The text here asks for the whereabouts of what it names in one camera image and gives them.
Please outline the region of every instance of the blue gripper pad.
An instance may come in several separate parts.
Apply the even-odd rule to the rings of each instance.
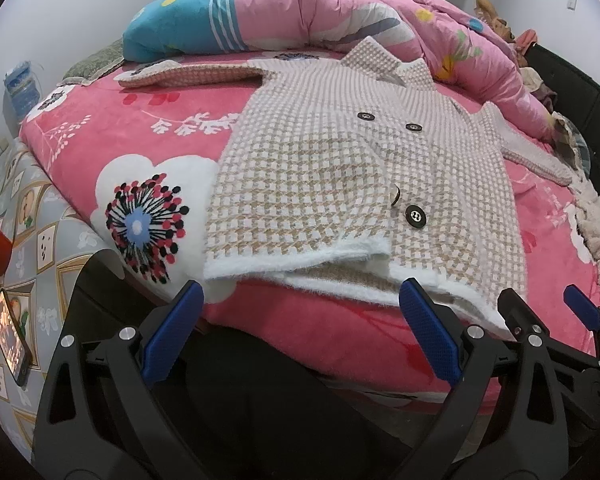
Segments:
[[[202,313],[202,287],[197,282],[186,286],[187,290],[178,295],[178,301],[144,346],[142,378],[149,388],[167,378]]]
[[[600,311],[577,286],[568,285],[564,289],[562,298],[588,330],[592,332],[600,330]]]
[[[427,298],[410,280],[402,282],[400,287],[400,310],[436,377],[453,387],[462,375],[458,346],[429,306]]]

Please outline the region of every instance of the blue dot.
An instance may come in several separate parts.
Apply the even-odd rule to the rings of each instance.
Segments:
[[[475,30],[476,32],[482,32],[484,30],[484,25],[477,18],[471,18],[469,20],[469,28],[471,30]]]

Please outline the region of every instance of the white stripe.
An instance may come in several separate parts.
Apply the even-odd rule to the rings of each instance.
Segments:
[[[231,17],[231,3],[229,2],[229,0],[226,0],[226,12],[229,15],[229,28],[231,29],[231,34],[234,37],[235,44],[238,45],[240,50],[245,50],[246,48],[245,48],[244,44],[241,43],[240,40],[238,40],[238,36],[235,33],[234,20],[232,20],[232,17]]]
[[[222,29],[222,33],[224,34],[224,38],[226,39],[226,44],[229,46],[231,50],[237,50],[234,48],[234,44],[229,39],[229,35],[226,33],[226,29],[224,28],[224,23],[222,22],[222,2],[218,0],[218,22],[220,23],[220,28]]]
[[[218,36],[218,32],[216,31],[216,26],[214,25],[213,8],[214,8],[214,0],[211,0],[209,2],[209,23],[211,24],[211,31],[213,32],[214,37],[216,38],[216,41],[218,42],[218,45],[220,46],[222,51],[226,52],[225,47],[222,45],[222,42],[220,41],[220,36]]]

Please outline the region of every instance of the wall outlet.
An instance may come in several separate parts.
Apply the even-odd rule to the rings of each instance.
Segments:
[[[9,147],[9,141],[4,137],[0,139],[0,156],[6,151]]]

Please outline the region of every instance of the smartphone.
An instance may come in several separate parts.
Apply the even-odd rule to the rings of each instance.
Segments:
[[[0,348],[16,384],[23,386],[31,363],[31,350],[19,323],[13,320],[11,303],[4,289],[0,291]]]

